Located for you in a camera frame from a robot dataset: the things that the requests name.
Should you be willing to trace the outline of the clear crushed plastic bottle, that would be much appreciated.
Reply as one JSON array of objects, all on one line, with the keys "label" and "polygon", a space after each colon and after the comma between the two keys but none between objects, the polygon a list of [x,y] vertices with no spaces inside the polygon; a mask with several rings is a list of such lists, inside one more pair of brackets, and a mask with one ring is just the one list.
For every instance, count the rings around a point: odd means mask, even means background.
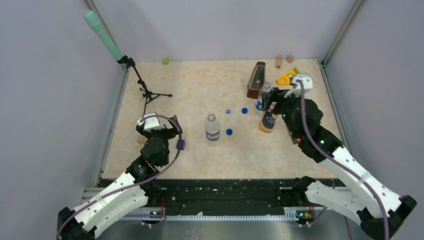
[{"label": "clear crushed plastic bottle", "polygon": [[258,93],[258,97],[255,103],[255,108],[261,111],[264,103],[264,95],[268,94],[272,89],[272,84],[269,81],[265,81]]}]

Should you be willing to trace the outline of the orange juice bottle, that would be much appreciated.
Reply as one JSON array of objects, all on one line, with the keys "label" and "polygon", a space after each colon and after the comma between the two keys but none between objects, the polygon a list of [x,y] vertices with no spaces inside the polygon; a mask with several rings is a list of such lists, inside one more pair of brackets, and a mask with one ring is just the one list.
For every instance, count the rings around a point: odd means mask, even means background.
[{"label": "orange juice bottle", "polygon": [[277,114],[273,113],[274,106],[270,106],[268,110],[266,110],[260,120],[259,130],[264,133],[271,133],[274,129],[276,120],[278,118]]}]

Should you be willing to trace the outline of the blue labelled white jar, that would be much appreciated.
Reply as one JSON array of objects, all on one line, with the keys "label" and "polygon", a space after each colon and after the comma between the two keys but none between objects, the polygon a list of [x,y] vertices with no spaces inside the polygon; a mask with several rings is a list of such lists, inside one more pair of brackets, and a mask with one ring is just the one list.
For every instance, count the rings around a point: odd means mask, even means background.
[{"label": "blue labelled white jar", "polygon": [[208,114],[204,122],[205,136],[209,145],[216,145],[220,139],[221,124],[214,113]]}]

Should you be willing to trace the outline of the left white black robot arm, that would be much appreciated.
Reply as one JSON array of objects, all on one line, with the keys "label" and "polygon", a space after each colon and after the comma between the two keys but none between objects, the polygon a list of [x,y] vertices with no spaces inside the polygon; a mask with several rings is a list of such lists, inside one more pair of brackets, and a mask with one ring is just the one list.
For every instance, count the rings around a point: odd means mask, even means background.
[{"label": "left white black robot arm", "polygon": [[131,211],[160,202],[161,188],[155,179],[178,159],[180,150],[169,160],[169,140],[181,140],[183,129],[176,115],[151,113],[137,121],[136,130],[147,138],[140,156],[100,193],[58,213],[57,240],[95,240]]}]

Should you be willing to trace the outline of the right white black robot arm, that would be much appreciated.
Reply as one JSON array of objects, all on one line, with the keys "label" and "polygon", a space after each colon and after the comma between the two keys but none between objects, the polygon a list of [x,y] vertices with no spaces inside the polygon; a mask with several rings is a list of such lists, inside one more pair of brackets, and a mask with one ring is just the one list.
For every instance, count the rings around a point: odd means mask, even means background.
[{"label": "right white black robot arm", "polygon": [[276,87],[260,98],[266,114],[282,117],[301,151],[347,187],[340,191],[304,176],[294,186],[294,202],[331,209],[357,223],[374,240],[393,237],[417,205],[416,200],[391,191],[361,166],[342,141],[321,125],[323,112],[313,100]]}]

